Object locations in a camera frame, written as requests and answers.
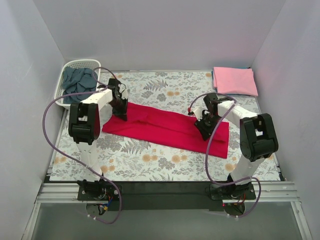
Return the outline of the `red t shirt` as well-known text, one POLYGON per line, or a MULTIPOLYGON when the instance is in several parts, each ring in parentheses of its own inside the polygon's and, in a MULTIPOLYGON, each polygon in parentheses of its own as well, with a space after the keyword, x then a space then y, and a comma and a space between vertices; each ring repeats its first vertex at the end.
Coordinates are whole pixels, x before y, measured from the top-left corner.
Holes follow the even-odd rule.
POLYGON ((202 138, 195 122, 192 116, 130 102, 127 121, 113 115, 102 132, 204 154, 209 141, 202 138))

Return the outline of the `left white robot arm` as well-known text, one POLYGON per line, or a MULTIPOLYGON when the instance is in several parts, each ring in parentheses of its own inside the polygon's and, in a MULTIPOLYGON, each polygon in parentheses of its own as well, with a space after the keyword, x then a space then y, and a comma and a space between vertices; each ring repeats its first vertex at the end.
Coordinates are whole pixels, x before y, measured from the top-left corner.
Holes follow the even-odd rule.
POLYGON ((83 180, 77 184, 82 193, 94 200, 118 198, 119 191, 102 179, 102 170, 98 164, 97 140, 101 133, 100 111, 107 105, 111 113, 121 122, 128 120, 128 91, 121 89, 123 84, 116 78, 110 78, 107 89, 99 86, 98 92, 79 103, 72 103, 69 109, 68 133, 80 152, 80 162, 86 167, 83 180))

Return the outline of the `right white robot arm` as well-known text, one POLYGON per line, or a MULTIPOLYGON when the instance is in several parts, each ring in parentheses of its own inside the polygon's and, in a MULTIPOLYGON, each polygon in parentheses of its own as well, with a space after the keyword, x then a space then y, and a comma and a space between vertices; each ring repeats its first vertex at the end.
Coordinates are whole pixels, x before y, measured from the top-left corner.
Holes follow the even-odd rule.
POLYGON ((201 97, 206 109, 188 108, 188 115, 196 117, 195 126, 203 140, 207 141, 205 154, 208 156, 213 137, 223 119, 239 129, 241 156, 237 166, 228 175, 226 181, 215 181, 211 176, 209 193, 213 200, 258 199, 252 181, 254 173, 273 153, 279 149, 279 143, 273 120, 268 113, 254 113, 237 105, 235 98, 222 93, 205 93, 201 97))

